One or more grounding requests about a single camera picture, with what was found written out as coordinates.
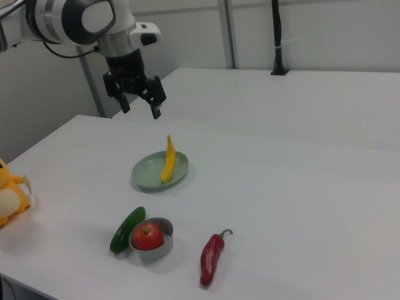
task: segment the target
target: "red chili pepper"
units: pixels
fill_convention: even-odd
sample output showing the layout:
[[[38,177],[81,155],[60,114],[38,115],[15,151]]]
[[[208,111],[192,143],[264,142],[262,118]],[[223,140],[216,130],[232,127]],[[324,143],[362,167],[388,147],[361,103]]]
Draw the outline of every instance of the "red chili pepper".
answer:
[[[225,246],[224,234],[226,232],[233,233],[230,229],[226,229],[220,234],[214,234],[201,253],[201,277],[200,283],[202,286],[209,286],[213,280],[215,269],[217,268],[217,262],[219,255]]]

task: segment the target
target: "white wall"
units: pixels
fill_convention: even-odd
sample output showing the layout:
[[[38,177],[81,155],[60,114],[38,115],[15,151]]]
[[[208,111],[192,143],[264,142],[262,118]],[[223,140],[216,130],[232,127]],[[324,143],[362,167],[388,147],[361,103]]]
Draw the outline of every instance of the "white wall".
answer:
[[[74,46],[54,46],[76,54]],[[0,53],[0,157],[16,158],[77,114],[97,116],[81,63],[40,42]]]
[[[271,69],[271,2],[233,0],[237,60],[243,69]],[[284,66],[296,70],[400,71],[400,1],[280,1]]]
[[[217,0],[171,1],[168,8],[162,4],[157,6],[155,2],[160,1],[132,1],[132,8],[136,7],[132,9],[136,20],[157,24],[162,34],[160,43],[141,50],[147,77],[163,78],[177,68],[226,68]],[[106,94],[103,82],[103,74],[108,71],[106,60],[97,55],[87,57],[87,61],[107,117],[111,118],[121,108]]]

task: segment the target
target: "green cucumber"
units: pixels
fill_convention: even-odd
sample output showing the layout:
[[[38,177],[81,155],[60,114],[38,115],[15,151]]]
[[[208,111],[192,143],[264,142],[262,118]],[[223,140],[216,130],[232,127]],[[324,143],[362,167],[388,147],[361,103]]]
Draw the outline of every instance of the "green cucumber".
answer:
[[[140,206],[135,209],[130,215],[122,222],[121,226],[115,232],[114,237],[110,243],[110,250],[112,253],[121,253],[129,244],[129,235],[136,225],[143,222],[146,218],[146,210]]]

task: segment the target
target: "plush toy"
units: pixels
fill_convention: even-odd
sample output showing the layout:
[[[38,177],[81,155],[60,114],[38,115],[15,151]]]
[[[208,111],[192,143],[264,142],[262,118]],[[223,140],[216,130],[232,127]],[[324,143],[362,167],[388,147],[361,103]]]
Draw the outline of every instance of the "plush toy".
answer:
[[[25,192],[17,185],[24,183],[32,194],[28,177],[11,175],[10,170],[0,159],[0,229],[8,222],[8,217],[14,213],[22,213],[31,205]]]

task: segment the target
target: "red apple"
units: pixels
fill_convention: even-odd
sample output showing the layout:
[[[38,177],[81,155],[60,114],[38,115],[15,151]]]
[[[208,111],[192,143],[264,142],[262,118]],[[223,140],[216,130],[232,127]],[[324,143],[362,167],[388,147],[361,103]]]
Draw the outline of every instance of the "red apple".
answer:
[[[153,250],[164,244],[163,232],[154,223],[145,223],[134,232],[135,248],[138,250]]]

